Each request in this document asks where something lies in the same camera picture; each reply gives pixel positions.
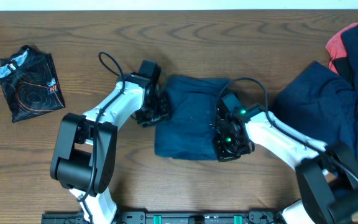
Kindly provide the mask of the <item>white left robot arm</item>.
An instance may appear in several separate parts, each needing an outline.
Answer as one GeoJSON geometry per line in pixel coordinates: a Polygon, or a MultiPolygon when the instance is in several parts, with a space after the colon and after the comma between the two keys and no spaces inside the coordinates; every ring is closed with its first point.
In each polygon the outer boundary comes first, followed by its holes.
{"type": "Polygon", "coordinates": [[[63,117],[50,176],[76,197],[85,223],[116,221],[117,205],[109,184],[120,128],[131,116],[142,127],[169,118],[167,98],[158,90],[159,78],[159,71],[123,75],[93,109],[63,117]]]}

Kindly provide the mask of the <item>navy blue shorts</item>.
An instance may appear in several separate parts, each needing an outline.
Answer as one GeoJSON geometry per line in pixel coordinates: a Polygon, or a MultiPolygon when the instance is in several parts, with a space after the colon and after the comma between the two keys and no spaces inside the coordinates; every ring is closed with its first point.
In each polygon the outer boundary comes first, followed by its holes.
{"type": "Polygon", "coordinates": [[[172,117],[157,123],[154,153],[190,161],[214,161],[215,104],[227,78],[191,78],[174,75],[165,87],[172,117]]]}

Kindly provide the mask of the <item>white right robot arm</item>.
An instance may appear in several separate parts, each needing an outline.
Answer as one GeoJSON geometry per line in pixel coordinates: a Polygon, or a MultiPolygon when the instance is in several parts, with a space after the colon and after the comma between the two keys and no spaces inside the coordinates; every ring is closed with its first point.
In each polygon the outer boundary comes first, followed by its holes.
{"type": "Polygon", "coordinates": [[[351,223],[358,213],[358,165],[350,149],[310,138],[262,105],[215,107],[214,146],[221,162],[260,145],[295,171],[301,198],[278,213],[278,223],[351,223]]]}

